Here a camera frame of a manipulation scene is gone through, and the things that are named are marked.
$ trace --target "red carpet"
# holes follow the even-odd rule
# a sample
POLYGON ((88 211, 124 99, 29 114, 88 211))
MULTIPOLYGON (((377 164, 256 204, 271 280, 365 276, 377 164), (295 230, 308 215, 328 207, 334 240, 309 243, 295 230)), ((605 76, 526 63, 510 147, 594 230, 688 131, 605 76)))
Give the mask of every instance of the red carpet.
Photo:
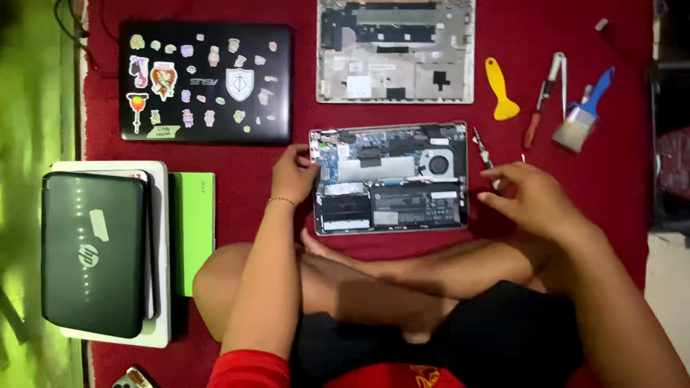
MULTIPOLYGON (((176 19, 286 23, 294 33, 293 140, 306 142, 309 130, 420 122, 465 120, 476 126, 493 161, 520 159, 522 135, 529 123, 540 86, 556 51, 569 59, 569 100, 580 99, 584 86, 617 66, 613 85, 599 106, 601 120, 577 156, 554 146, 551 135, 560 120, 560 89, 546 108, 527 161, 556 176, 582 211, 601 226, 635 281, 644 283, 647 258, 647 183, 649 131, 647 87, 642 67, 651 59, 652 6, 647 0, 478 0, 475 103, 470 106, 328 105, 315 101, 315 0, 262 1, 135 1, 106 0, 106 25, 117 36, 121 21, 176 19), (594 30, 600 18, 611 21, 608 41, 594 30), (493 119, 496 98, 486 80, 483 62, 495 57, 506 77, 509 97, 522 108, 516 118, 493 119)), ((101 1, 89 8, 89 46, 101 74, 116 74, 118 49, 101 27, 101 1)), ((88 113, 90 160, 162 160, 171 171, 214 172, 217 176, 218 244, 251 241, 269 194, 271 166, 280 147, 126 142, 118 129, 117 80, 89 72, 84 86, 88 113)), ((471 188, 487 189, 482 167, 470 149, 471 188)), ((396 259, 496 235, 509 227, 495 213, 472 202, 471 232, 393 233, 369 237, 330 237, 324 242, 364 260, 396 259)), ((304 224, 313 229, 311 215, 304 224)), ((193 302, 188 318, 175 323, 185 333, 166 349, 93 344, 97 387, 110 387, 125 370, 137 365, 157 387, 203 387, 219 347, 206 332, 193 302)), ((186 315, 184 308, 176 313, 186 315)), ((573 386, 591 386, 587 371, 573 386)))

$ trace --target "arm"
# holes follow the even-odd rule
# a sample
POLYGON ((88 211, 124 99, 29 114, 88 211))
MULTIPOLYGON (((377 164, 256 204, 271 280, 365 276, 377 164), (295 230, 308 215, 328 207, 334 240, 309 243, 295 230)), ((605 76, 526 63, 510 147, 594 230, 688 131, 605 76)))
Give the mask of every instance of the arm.
POLYGON ((292 145, 273 168, 273 200, 254 240, 239 283, 221 353, 250 349, 284 359, 297 328, 299 274, 293 241, 294 205, 304 201, 319 170, 300 157, 306 145, 292 145))
POLYGON ((517 185, 517 198, 479 199, 565 253, 565 281, 588 363, 609 388, 690 387, 690 378, 653 312, 603 232, 548 174, 524 163, 484 171, 517 185))

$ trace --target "black laptop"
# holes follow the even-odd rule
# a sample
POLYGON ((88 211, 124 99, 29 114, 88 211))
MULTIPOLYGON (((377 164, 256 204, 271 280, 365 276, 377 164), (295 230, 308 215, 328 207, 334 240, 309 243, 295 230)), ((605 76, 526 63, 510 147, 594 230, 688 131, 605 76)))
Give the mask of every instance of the black laptop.
POLYGON ((290 141, 289 27, 123 23, 120 56, 124 139, 290 141))
POLYGON ((146 184, 54 172, 43 177, 41 308, 60 327, 141 333, 146 184))

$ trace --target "leg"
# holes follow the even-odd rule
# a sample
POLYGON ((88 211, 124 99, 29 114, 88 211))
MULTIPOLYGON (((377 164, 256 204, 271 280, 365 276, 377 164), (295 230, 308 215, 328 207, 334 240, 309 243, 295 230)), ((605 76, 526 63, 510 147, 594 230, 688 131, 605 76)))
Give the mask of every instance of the leg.
POLYGON ((307 251, 316 255, 375 278, 453 299, 472 298, 500 280, 543 292, 544 287, 535 274, 556 252, 551 243, 528 233, 518 233, 505 241, 460 244, 422 258, 360 262, 326 248, 306 230, 301 237, 307 251))
MULTIPOLYGON (((217 249, 195 276, 195 303, 218 341, 225 332, 229 306, 250 250, 251 244, 217 249)), ((411 338, 416 333, 430 333, 457 304, 456 300, 383 282, 310 253, 298 253, 298 257, 305 313, 325 311, 343 322, 399 327, 411 338)))

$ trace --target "red shirt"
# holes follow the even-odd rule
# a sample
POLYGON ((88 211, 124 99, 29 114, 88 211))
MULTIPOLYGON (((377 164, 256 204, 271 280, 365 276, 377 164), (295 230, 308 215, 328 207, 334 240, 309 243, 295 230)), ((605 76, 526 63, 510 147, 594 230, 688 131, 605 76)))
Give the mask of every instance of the red shirt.
MULTIPOLYGON (((265 351, 235 350, 218 358, 207 388, 290 388, 290 369, 283 358, 265 351)), ((324 388, 464 388, 445 369, 381 363, 350 371, 324 388)))

